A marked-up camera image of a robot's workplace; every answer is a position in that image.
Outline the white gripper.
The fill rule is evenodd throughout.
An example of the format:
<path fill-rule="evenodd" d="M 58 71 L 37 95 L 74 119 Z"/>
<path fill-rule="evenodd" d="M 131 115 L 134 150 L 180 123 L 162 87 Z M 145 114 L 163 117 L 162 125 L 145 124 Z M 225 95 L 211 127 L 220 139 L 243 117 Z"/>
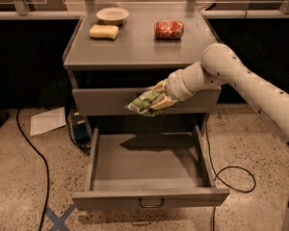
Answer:
<path fill-rule="evenodd" d="M 157 91 L 154 100 L 149 108 L 152 110 L 163 110 L 176 103 L 177 101 L 185 101 L 193 96 L 193 93 L 188 90 L 183 80 L 183 70 L 178 69 L 171 73 L 167 80 L 158 82 L 151 88 L 152 91 Z"/>

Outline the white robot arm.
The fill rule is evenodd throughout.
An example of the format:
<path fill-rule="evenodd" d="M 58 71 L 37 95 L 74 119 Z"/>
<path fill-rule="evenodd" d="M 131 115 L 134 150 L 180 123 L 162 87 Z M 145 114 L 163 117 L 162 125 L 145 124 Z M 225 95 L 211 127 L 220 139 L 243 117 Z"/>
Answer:
<path fill-rule="evenodd" d="M 223 84 L 233 87 L 255 111 L 267 118 L 289 148 L 289 93 L 246 68 L 222 43 L 209 45 L 199 62 L 176 70 L 157 84 L 154 89 L 161 95 L 150 108 L 162 110 L 200 90 Z"/>

